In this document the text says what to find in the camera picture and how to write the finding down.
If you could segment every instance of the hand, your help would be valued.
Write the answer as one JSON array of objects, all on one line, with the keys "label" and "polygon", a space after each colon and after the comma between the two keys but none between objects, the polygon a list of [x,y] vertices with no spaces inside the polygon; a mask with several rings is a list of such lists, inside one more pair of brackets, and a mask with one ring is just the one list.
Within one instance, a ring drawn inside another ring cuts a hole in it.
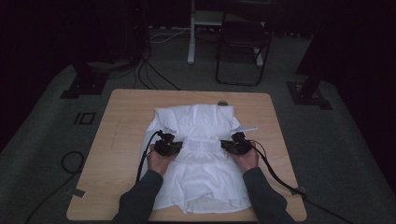
[{"label": "hand", "polygon": [[164,175],[166,170],[168,169],[169,163],[177,156],[177,154],[164,157],[154,150],[154,144],[151,144],[149,148],[150,153],[147,156],[148,168],[157,172],[160,175]]},{"label": "hand", "polygon": [[254,149],[251,149],[247,154],[241,156],[233,153],[228,154],[233,157],[243,173],[259,166],[259,154]]}]

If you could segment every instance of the dark background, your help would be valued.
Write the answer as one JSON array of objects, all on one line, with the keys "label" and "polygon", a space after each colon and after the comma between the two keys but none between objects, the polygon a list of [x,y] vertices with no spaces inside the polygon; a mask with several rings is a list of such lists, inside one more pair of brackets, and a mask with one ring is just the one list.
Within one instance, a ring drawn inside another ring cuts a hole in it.
[{"label": "dark background", "polygon": [[[197,9],[221,10],[226,1],[196,2]],[[285,10],[279,35],[313,36],[296,73],[313,76],[315,64],[322,65],[323,79],[337,87],[395,191],[395,2],[278,2]],[[190,25],[190,1],[150,0],[147,6],[153,27]],[[0,150],[52,78],[70,64],[71,45],[86,61],[111,63],[138,56],[136,49],[143,44],[133,27],[143,23],[137,8],[141,2],[126,0],[0,3]]]}]

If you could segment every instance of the black cable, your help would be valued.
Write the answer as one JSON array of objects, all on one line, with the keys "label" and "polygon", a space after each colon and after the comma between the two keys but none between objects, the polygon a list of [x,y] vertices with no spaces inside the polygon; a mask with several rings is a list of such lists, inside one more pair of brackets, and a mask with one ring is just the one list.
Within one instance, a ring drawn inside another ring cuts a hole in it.
[{"label": "black cable", "polygon": [[144,60],[144,61],[142,62],[142,64],[140,64],[139,70],[137,70],[137,77],[139,78],[140,82],[141,82],[148,90],[151,90],[151,88],[150,88],[148,85],[146,85],[146,83],[142,80],[142,77],[140,76],[140,71],[142,70],[142,67],[143,67],[143,65],[145,65],[145,63],[146,63],[146,60]]},{"label": "black cable", "polygon": [[154,85],[154,83],[151,81],[151,78],[149,77],[149,70],[148,70],[148,64],[146,63],[146,77],[148,78],[149,83],[155,88],[155,90],[158,90],[158,88]]},{"label": "black cable", "polygon": [[[70,171],[69,169],[67,169],[64,165],[64,160],[66,159],[67,156],[71,155],[71,154],[75,154],[77,153],[80,158],[80,164],[78,166],[78,168],[75,171]],[[55,189],[53,192],[51,192],[49,195],[47,195],[47,197],[45,197],[36,207],[35,209],[32,211],[32,213],[29,215],[29,217],[26,219],[25,224],[29,223],[29,221],[32,219],[33,215],[35,214],[35,212],[37,212],[37,210],[41,207],[41,205],[43,205],[43,203],[45,203],[50,197],[52,197],[52,195],[54,195],[56,192],[58,192],[60,189],[62,189],[67,183],[69,183],[76,175],[80,174],[82,172],[82,166],[84,165],[84,156],[82,155],[81,152],[79,151],[71,151],[66,153],[63,157],[62,157],[62,168],[69,174],[72,174],[66,181],[64,181],[62,183],[61,186],[59,186],[57,189]]]},{"label": "black cable", "polygon": [[168,82],[169,84],[171,84],[173,87],[175,87],[178,91],[180,91],[180,88],[177,87],[175,84],[173,84],[171,81],[169,81],[166,77],[164,77],[163,75],[161,75],[157,69],[154,68],[154,66],[151,65],[151,63],[149,63],[145,58],[143,58],[143,60],[146,61],[146,63],[148,64],[148,66],[150,66],[152,68],[152,70],[154,70],[154,72],[157,73],[158,76],[160,76],[163,80],[165,80],[166,82]]},{"label": "black cable", "polygon": [[151,152],[153,152],[153,151],[155,151],[155,150],[152,150],[152,151],[150,151],[148,154],[146,154],[146,157],[147,157]]},{"label": "black cable", "polygon": [[136,88],[136,82],[137,82],[137,77],[136,77],[136,72],[134,70],[134,86],[133,86],[133,89]]},{"label": "black cable", "polygon": [[146,145],[146,149],[143,151],[143,155],[142,158],[140,159],[140,163],[139,163],[139,168],[137,169],[137,175],[136,175],[136,181],[135,183],[137,184],[137,182],[139,182],[140,180],[140,175],[142,173],[142,168],[143,168],[143,163],[145,162],[145,158],[146,155],[148,154],[148,150],[149,150],[149,144],[151,143],[152,138],[155,136],[155,134],[157,134],[159,132],[155,132],[150,139],[148,140],[148,144]]},{"label": "black cable", "polygon": [[[249,140],[249,142],[258,143],[257,141],[254,141],[254,140]],[[263,147],[260,143],[258,143],[258,144],[262,147],[262,150],[265,152],[264,147]],[[327,208],[325,208],[325,207],[323,207],[323,206],[321,206],[321,205],[319,205],[319,204],[317,204],[317,203],[314,203],[314,202],[308,200],[308,196],[307,196],[305,193],[303,193],[303,192],[301,192],[301,191],[299,191],[299,190],[297,190],[297,189],[294,189],[294,188],[291,187],[290,185],[288,185],[288,184],[286,184],[285,182],[283,182],[283,181],[276,175],[275,171],[274,171],[273,168],[271,167],[271,164],[269,163],[269,161],[267,160],[267,158],[266,158],[264,155],[262,155],[262,153],[261,153],[257,148],[255,148],[254,146],[252,146],[252,147],[254,148],[254,150],[256,150],[256,151],[260,154],[260,156],[262,157],[262,160],[265,162],[265,165],[267,166],[268,171],[270,172],[271,176],[272,176],[279,184],[281,184],[283,187],[285,187],[285,188],[287,188],[287,189],[293,191],[294,193],[297,193],[297,194],[301,195],[304,202],[311,203],[311,204],[314,205],[315,207],[317,207],[317,208],[319,208],[319,209],[321,209],[321,210],[323,210],[323,211],[329,213],[330,215],[333,215],[333,216],[335,216],[335,217],[338,217],[338,218],[342,219],[343,221],[345,221],[346,223],[353,224],[353,222],[347,220],[346,218],[341,217],[341,216],[335,214],[334,212],[330,211],[329,209],[327,209]]]}]

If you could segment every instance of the white cloth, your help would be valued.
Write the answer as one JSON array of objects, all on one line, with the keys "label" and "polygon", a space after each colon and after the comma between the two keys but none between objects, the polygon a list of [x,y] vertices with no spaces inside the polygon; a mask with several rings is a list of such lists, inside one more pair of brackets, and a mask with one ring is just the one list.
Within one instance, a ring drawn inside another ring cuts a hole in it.
[{"label": "white cloth", "polygon": [[202,214],[250,207],[241,171],[220,146],[220,139],[230,139],[239,126],[232,106],[157,108],[143,146],[154,132],[166,129],[176,131],[175,141],[182,141],[183,147],[163,176],[153,209],[177,205],[183,213]]}]

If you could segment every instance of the stand base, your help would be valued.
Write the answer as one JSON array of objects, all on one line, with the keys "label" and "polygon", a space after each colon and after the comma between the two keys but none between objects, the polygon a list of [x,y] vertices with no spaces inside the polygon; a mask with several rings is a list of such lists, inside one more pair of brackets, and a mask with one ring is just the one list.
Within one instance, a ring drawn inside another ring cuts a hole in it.
[{"label": "stand base", "polygon": [[106,85],[108,74],[98,74],[91,86],[80,86],[78,77],[75,77],[69,90],[64,91],[61,99],[77,99],[80,95],[100,95]]},{"label": "stand base", "polygon": [[315,91],[311,98],[302,97],[299,92],[304,85],[303,82],[286,82],[296,105],[318,105],[322,110],[332,110],[332,106],[328,100],[325,100],[319,90]]}]

